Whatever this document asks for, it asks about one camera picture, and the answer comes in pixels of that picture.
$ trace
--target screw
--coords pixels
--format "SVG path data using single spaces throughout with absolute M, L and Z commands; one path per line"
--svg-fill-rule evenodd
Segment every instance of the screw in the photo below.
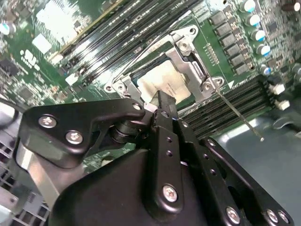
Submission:
M 273 222 L 278 223 L 278 218 L 277 218 L 276 214 L 275 214 L 273 211 L 267 210 L 267 213 L 268 213 L 269 218 L 270 218 Z
M 286 215 L 282 211 L 278 211 L 279 216 L 286 222 L 287 224 L 290 223 L 290 221 L 287 219 Z
M 211 146 L 215 146 L 215 143 L 214 143 L 213 140 L 211 140 L 211 139 L 208 139 L 208 143 L 209 143 Z
M 210 85 L 205 85 L 205 90 L 209 90 L 210 89 Z
M 163 195 L 170 202 L 175 202 L 178 198 L 178 194 L 175 189 L 169 185 L 165 185 L 163 187 Z
M 136 109 L 138 111 L 142 109 L 139 104 L 133 104 L 133 107 L 134 107 L 134 109 Z
M 186 128 L 189 127 L 189 125 L 188 125 L 187 122 L 185 122 L 185 121 L 182 121 L 182 124 L 183 124 L 183 126 L 186 127 Z
M 189 45 L 185 42 L 180 42 L 179 43 L 179 49 L 182 52 L 186 52 L 189 49 Z
M 79 145 L 83 142 L 83 136 L 77 131 L 71 131 L 66 134 L 66 140 L 73 145 Z
M 43 116 L 39 118 L 39 124 L 45 128 L 53 128 L 56 126 L 56 120 L 50 116 Z
M 227 212 L 228 217 L 234 224 L 238 225 L 240 223 L 239 215 L 232 207 L 228 206 L 226 208 L 226 212 Z

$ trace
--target electrolytic capacitor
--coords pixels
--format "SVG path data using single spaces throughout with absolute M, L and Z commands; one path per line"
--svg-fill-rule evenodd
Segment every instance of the electrolytic capacitor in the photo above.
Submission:
M 281 7 L 281 9 L 286 12 L 294 12 L 294 11 L 298 12 L 300 8 L 301 8 L 301 4 L 296 0 L 294 0 L 292 3 L 286 3 Z
M 256 49 L 257 54 L 264 56 L 264 57 L 267 56 L 270 53 L 270 51 L 271 51 L 270 46 L 263 45 L 263 44 L 259 45 Z
M 293 71 L 295 74 L 301 74 L 301 64 L 295 63 L 295 65 L 294 65 L 293 68 L 292 68 L 292 71 Z
M 257 14 L 249 15 L 246 18 L 246 25 L 248 26 L 256 26 L 260 22 L 260 17 Z
M 16 26 L 13 23 L 1 23 L 0 33 L 4 35 L 13 34 L 16 32 Z
M 259 70 L 260 70 L 261 74 L 263 74 L 263 75 L 271 74 L 271 69 L 266 65 L 261 65 Z
M 243 12 L 253 12 L 255 9 L 255 1 L 254 0 L 245 0 L 241 3 L 240 10 Z
M 263 30 L 255 30 L 252 32 L 251 38 L 255 41 L 263 41 L 265 38 L 265 32 Z

